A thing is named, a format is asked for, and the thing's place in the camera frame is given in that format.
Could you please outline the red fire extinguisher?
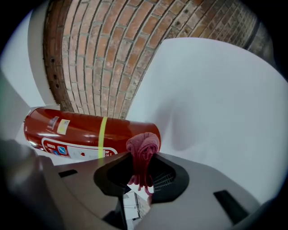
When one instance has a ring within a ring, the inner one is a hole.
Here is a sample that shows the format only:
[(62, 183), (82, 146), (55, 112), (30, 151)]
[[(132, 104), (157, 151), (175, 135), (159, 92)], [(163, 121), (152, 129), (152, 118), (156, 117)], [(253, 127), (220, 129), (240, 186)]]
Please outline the red fire extinguisher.
[(146, 132), (161, 137), (153, 123), (64, 112), (50, 106), (32, 108), (24, 120), (24, 135), (32, 147), (75, 160), (123, 153), (130, 138)]

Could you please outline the pink cloth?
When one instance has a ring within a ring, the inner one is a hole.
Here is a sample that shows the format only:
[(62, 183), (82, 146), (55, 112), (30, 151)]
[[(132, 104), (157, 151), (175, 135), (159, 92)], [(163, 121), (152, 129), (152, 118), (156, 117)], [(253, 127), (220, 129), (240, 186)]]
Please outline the pink cloth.
[(159, 151), (160, 141), (154, 133), (141, 133), (126, 142), (126, 149), (132, 155), (133, 174), (128, 182), (129, 185), (138, 185), (138, 190), (142, 188), (148, 196), (152, 193), (149, 188), (153, 186), (153, 180), (148, 168), (151, 158)]

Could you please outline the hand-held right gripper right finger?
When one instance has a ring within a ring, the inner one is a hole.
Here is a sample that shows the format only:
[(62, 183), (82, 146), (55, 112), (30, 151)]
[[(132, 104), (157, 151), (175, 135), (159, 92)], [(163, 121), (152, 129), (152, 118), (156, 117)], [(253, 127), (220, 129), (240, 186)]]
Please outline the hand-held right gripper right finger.
[(231, 230), (260, 207), (242, 186), (210, 166), (159, 153), (150, 168), (161, 163), (173, 169), (174, 181), (153, 194), (135, 230)]

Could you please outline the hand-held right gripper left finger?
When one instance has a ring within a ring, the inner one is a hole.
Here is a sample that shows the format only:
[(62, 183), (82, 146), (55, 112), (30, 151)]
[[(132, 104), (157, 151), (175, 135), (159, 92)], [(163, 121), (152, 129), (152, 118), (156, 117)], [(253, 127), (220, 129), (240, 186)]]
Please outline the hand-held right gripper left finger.
[(58, 166), (40, 156), (40, 163), (64, 230), (127, 230), (123, 195), (133, 171), (130, 153)]

